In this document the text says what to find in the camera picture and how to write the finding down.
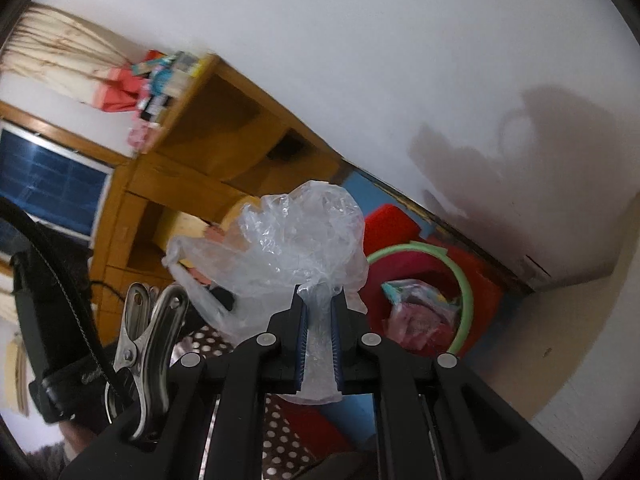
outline green ring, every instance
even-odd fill
[[[421,253],[427,253],[443,262],[449,269],[452,270],[453,275],[458,280],[460,286],[460,293],[462,295],[462,315],[460,316],[460,326],[456,332],[455,338],[451,342],[451,346],[447,352],[451,354],[457,354],[462,345],[466,341],[466,336],[469,335],[471,329],[471,322],[474,319],[474,295],[471,291],[471,286],[466,279],[465,273],[460,269],[458,264],[447,256],[447,250],[443,247],[436,247],[434,245],[423,244],[421,242],[411,242],[409,244],[392,245],[391,247],[385,247],[380,249],[367,257],[369,265],[378,261],[384,256],[390,254],[399,253],[401,251],[419,251]]]

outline beige curtain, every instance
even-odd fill
[[[37,79],[77,101],[95,105],[100,85],[130,62],[113,44],[80,20],[32,4],[0,59],[0,70]]]

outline white window frame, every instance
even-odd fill
[[[98,207],[95,211],[94,223],[91,228],[91,235],[85,235],[82,233],[78,233],[73,231],[72,229],[68,229],[52,222],[48,222],[41,218],[38,218],[33,215],[29,215],[33,220],[40,222],[47,227],[58,231],[62,234],[72,236],[74,238],[79,238],[81,240],[86,240],[89,242],[89,248],[93,249],[95,244],[95,235],[98,231],[98,225],[100,224],[100,216],[102,216],[102,209],[104,208],[104,201],[107,199],[107,195],[109,193],[109,188],[111,187],[111,177],[113,176],[113,168],[107,166],[101,162],[97,162],[88,156],[83,155],[82,153],[78,153],[77,150],[72,150],[70,148],[66,148],[65,146],[60,146],[55,142],[51,142],[48,139],[44,139],[40,134],[33,133],[24,128],[17,126],[16,124],[10,123],[5,120],[0,120],[0,141],[2,141],[2,131],[6,130],[11,134],[14,134],[22,139],[28,140],[37,146],[45,148],[51,152],[57,153],[62,156],[66,156],[70,160],[74,162],[78,162],[80,164],[84,164],[85,166],[92,168],[94,170],[100,171],[105,174],[104,185],[102,186],[102,192],[100,193],[100,198],[98,199]],[[0,253],[0,259],[8,261],[9,256],[4,253]]]

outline curtain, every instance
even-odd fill
[[[105,111],[135,110],[142,79],[112,43],[81,20],[32,4],[17,23],[0,70],[43,82]]]

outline plastic bag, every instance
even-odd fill
[[[446,352],[460,320],[460,300],[447,301],[440,291],[421,280],[382,284],[393,304],[385,335],[403,348],[437,355]]]
[[[163,260],[187,290],[200,315],[233,344],[264,332],[275,312],[290,307],[295,285],[308,306],[302,390],[290,400],[335,402],[330,300],[344,288],[353,310],[366,312],[357,291],[369,266],[362,251],[364,218],[351,195],[326,182],[309,181],[286,195],[267,195],[260,208],[246,205],[223,242],[174,237]],[[236,295],[226,311],[178,264],[188,260]]]

